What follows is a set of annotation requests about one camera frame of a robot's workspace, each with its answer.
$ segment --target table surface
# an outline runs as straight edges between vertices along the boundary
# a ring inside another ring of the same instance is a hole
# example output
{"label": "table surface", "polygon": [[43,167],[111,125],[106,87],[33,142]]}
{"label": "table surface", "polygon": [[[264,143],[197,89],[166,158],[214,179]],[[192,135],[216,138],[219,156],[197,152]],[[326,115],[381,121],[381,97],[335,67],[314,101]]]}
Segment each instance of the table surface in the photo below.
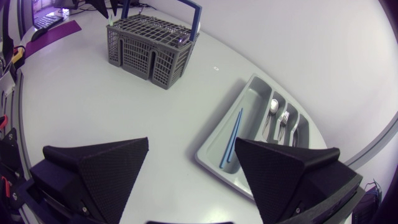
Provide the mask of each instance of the table surface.
{"label": "table surface", "polygon": [[[129,14],[137,12],[131,9]],[[187,26],[154,9],[143,14]],[[43,146],[74,147],[147,136],[149,152],[121,223],[262,223],[254,201],[199,165],[194,154],[253,73],[276,86],[281,95],[290,95],[203,32],[183,77],[171,89],[161,89],[108,63],[108,20],[100,13],[86,11],[68,18],[72,19],[81,31],[44,47],[22,67],[22,115],[32,166],[44,158]],[[33,28],[22,44],[32,33]],[[309,123],[310,147],[325,148],[319,130],[311,119]]]}

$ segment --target gray cutlery basket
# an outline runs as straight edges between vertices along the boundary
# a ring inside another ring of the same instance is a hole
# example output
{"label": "gray cutlery basket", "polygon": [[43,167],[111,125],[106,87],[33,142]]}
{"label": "gray cutlery basket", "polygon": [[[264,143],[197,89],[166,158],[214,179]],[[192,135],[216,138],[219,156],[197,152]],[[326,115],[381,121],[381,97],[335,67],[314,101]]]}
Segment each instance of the gray cutlery basket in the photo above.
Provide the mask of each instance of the gray cutlery basket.
{"label": "gray cutlery basket", "polygon": [[109,62],[164,89],[183,75],[199,36],[178,46],[190,29],[141,14],[106,27]]}

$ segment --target blue handle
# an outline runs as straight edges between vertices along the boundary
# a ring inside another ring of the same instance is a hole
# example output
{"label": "blue handle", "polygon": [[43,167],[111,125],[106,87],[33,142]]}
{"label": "blue handle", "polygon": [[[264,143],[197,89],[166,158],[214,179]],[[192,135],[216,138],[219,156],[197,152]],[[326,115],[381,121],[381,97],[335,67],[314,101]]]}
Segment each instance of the blue handle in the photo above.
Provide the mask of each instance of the blue handle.
{"label": "blue handle", "polygon": [[121,19],[127,18],[127,15],[129,14],[129,8],[130,8],[130,0],[124,0]]}
{"label": "blue handle", "polygon": [[189,40],[194,41],[195,36],[198,32],[200,14],[201,14],[201,6],[199,6],[198,4],[196,4],[195,2],[193,2],[191,0],[179,0],[179,1],[182,3],[185,3],[195,9],[195,14],[193,15],[191,36],[189,37]]}

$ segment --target cutlery tray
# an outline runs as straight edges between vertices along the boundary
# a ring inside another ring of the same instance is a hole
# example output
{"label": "cutlery tray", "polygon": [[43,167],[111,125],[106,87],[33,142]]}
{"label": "cutlery tray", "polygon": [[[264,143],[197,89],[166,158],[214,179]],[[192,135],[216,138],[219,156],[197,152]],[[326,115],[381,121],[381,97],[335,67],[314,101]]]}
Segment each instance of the cutlery tray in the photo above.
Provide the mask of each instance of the cutlery tray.
{"label": "cutlery tray", "polygon": [[[271,116],[267,128],[264,128],[273,98],[279,102],[279,108],[276,114]],[[243,108],[243,113],[237,137],[243,139],[292,146],[294,132],[296,131],[296,147],[308,148],[310,126],[303,113],[295,108],[287,98],[279,94],[256,74],[250,78],[232,107],[224,115],[223,119],[201,148],[199,148],[195,157],[201,165],[217,177],[253,199],[248,182],[235,153],[233,153],[231,162],[226,163],[223,169],[220,168],[221,160],[223,159],[241,108]],[[279,140],[280,123],[285,111],[288,111],[290,116],[285,126],[284,137]]]}

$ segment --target wall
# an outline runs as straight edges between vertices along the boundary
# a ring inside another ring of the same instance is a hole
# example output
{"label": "wall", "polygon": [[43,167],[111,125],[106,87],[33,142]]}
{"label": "wall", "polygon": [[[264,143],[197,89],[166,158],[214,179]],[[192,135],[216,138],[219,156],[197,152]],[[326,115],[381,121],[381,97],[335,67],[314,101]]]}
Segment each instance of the wall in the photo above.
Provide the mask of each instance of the wall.
{"label": "wall", "polygon": [[[176,0],[142,0],[185,22]],[[196,0],[201,30],[248,58],[306,108],[346,161],[398,111],[398,46],[380,3]]]}

